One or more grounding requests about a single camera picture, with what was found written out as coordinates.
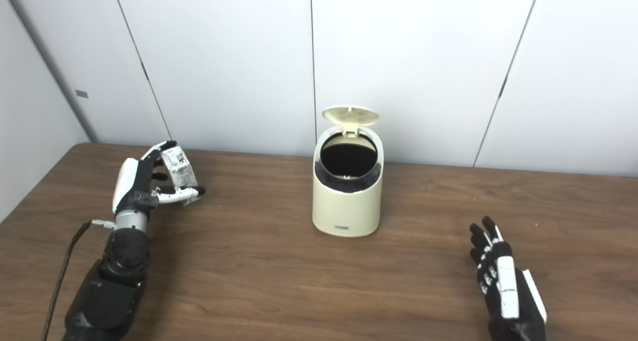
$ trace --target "trash can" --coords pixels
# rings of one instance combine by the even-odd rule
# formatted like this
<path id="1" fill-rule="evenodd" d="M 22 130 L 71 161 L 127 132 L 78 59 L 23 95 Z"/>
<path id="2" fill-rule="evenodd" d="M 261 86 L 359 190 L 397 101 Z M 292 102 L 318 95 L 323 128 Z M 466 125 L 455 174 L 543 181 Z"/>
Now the trash can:
<path id="1" fill-rule="evenodd" d="M 379 120 L 369 109 L 330 107 L 323 117 L 337 124 L 317 140 L 313 169 L 313 223 L 335 236 L 373 233 L 381 215 L 383 144 L 367 128 Z"/>

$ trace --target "wooden table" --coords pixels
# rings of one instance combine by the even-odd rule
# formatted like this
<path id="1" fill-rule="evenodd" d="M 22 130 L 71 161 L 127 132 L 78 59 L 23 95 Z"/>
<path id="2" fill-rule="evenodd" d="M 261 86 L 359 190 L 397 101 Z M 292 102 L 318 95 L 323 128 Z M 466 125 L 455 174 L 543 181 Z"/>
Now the wooden table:
<path id="1" fill-rule="evenodd" d="M 73 148 L 0 225 L 0 339 L 38 340 L 79 225 L 111 219 L 122 161 Z M 130 341 L 488 341 L 469 224 L 490 214 L 529 268 L 548 341 L 638 337 L 638 179 L 387 164 L 368 237 L 311 221 L 312 161 L 187 151 L 209 193 L 152 216 L 151 270 Z M 75 248 L 50 340 L 109 232 Z"/>

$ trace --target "robotic arm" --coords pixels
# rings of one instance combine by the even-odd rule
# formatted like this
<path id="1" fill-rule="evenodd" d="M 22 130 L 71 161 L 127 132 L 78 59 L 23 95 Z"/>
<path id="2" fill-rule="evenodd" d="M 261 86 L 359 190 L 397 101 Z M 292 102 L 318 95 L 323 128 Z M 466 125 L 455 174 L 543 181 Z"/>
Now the robotic arm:
<path id="1" fill-rule="evenodd" d="M 545 341 L 547 312 L 529 270 L 514 265 L 512 247 L 489 216 L 473 223 L 470 255 L 490 314 L 492 341 Z"/>
<path id="2" fill-rule="evenodd" d="M 159 143 L 141 159 L 123 163 L 113 197 L 115 222 L 94 221 L 113 230 L 102 259 L 93 264 L 71 303 L 62 341 L 119 341 L 130 329 L 146 287 L 151 211 L 158 204 L 205 193 L 201 186 L 151 189 L 151 180 L 168 179 L 153 169 L 162 165 L 162 152 L 175 146 L 175 141 Z"/>

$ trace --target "open lid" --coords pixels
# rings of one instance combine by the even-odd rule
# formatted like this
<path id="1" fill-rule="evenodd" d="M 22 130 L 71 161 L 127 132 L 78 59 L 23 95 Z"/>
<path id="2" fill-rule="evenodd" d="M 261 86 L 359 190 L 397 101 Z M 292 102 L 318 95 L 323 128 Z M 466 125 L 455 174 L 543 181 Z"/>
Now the open lid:
<path id="1" fill-rule="evenodd" d="M 322 116 L 335 124 L 343 125 L 345 137 L 357 137 L 358 127 L 373 125 L 379 121 L 375 112 L 355 105 L 335 105 L 323 111 Z"/>

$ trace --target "cable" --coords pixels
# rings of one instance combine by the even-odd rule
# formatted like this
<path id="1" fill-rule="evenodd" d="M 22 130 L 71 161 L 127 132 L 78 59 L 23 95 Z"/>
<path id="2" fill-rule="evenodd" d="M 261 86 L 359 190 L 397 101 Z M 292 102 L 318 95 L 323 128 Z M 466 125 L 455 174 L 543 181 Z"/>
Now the cable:
<path id="1" fill-rule="evenodd" d="M 71 244 L 69 245 L 68 250 L 66 250 L 66 255 L 64 255 L 64 262 L 62 262 L 62 270 L 60 270 L 60 275 L 57 277 L 57 282 L 55 283 L 55 289 L 53 291 L 53 296 L 51 298 L 51 303 L 48 305 L 48 314 L 46 314 L 46 322 L 44 324 L 44 331 L 42 332 L 41 341 L 46 341 L 46 337 L 48 337 L 48 328 L 51 326 L 51 319 L 53 318 L 53 310 L 55 309 L 55 302 L 57 301 L 57 294 L 60 292 L 60 287 L 62 286 L 62 279 L 64 279 L 64 273 L 66 273 L 66 267 L 69 266 L 69 259 L 71 259 L 71 252 L 73 252 L 73 246 L 78 242 L 82 234 L 89 229 L 91 226 L 91 221 L 87 221 L 80 226 L 80 229 L 77 230 L 73 239 L 71 239 Z"/>

